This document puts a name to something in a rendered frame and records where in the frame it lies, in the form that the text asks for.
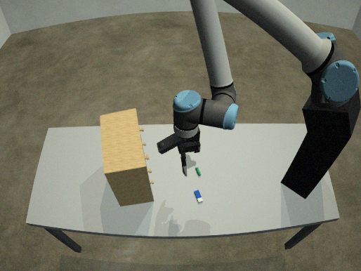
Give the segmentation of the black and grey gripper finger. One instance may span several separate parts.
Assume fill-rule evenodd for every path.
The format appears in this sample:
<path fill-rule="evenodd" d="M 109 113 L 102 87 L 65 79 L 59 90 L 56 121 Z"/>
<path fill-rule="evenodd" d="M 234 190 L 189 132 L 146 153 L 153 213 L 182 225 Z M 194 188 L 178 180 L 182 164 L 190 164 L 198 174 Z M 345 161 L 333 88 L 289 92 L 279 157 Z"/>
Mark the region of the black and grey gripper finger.
<path fill-rule="evenodd" d="M 187 169 L 192 167 L 192 166 L 195 166 L 197 162 L 195 160 L 192 160 L 190 158 L 190 155 L 185 154 L 184 151 L 180 151 L 180 155 L 181 155 L 180 158 L 181 158 L 183 173 L 184 173 L 184 175 L 186 177 L 187 176 Z"/>

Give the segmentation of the blue and white eraser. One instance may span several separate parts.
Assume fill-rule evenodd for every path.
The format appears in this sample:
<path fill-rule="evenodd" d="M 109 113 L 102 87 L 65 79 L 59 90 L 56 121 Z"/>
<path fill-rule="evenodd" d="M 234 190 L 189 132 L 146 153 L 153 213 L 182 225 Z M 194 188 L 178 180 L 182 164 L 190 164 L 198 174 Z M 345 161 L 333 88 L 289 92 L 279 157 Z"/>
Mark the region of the blue and white eraser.
<path fill-rule="evenodd" d="M 194 193 L 195 193 L 198 203 L 203 202 L 203 199 L 201 197 L 201 194 L 199 193 L 199 190 L 194 191 Z"/>

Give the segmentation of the light wooden chest of drawers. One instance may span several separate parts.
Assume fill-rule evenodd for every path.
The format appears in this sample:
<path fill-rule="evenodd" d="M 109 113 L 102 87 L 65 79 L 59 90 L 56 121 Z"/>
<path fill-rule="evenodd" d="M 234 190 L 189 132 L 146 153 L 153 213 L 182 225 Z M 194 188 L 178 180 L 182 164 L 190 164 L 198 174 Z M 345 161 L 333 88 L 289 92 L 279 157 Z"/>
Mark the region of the light wooden chest of drawers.
<path fill-rule="evenodd" d="M 120 206 L 154 201 L 136 108 L 100 115 L 104 174 Z"/>

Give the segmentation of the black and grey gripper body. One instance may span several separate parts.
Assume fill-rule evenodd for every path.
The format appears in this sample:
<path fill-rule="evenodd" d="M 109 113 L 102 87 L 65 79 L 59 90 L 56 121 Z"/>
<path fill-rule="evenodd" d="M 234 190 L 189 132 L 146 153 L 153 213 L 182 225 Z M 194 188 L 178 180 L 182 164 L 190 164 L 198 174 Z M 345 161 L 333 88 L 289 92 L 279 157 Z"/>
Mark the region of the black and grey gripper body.
<path fill-rule="evenodd" d="M 200 142 L 199 142 L 199 137 L 200 137 L 200 129 L 198 127 L 198 132 L 195 136 L 191 137 L 191 138 L 182 138 L 182 139 L 186 139 L 186 141 L 180 145 L 178 145 L 178 151 L 179 154 L 181 153 L 181 151 L 186 152 L 200 152 Z M 192 148 L 192 149 L 188 149 L 188 148 Z"/>

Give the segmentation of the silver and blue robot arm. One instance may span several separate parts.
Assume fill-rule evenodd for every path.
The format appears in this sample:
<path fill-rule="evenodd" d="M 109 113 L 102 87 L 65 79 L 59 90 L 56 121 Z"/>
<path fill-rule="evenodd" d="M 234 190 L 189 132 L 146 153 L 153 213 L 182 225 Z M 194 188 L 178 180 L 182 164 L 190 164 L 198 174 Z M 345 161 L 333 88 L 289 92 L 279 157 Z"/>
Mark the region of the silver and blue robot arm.
<path fill-rule="evenodd" d="M 336 108 L 354 96 L 360 82 L 359 74 L 354 64 L 337 48 L 332 33 L 314 33 L 278 0 L 224 1 L 264 29 L 301 61 L 302 70 L 312 81 L 311 99 L 314 105 L 324 109 Z M 157 143 L 161 154 L 184 143 L 186 139 L 182 138 L 195 136 L 199 124 L 233 130 L 237 119 L 237 92 L 215 1 L 190 0 L 190 3 L 212 98 L 201 98 L 192 90 L 176 94 L 173 99 L 175 133 Z"/>

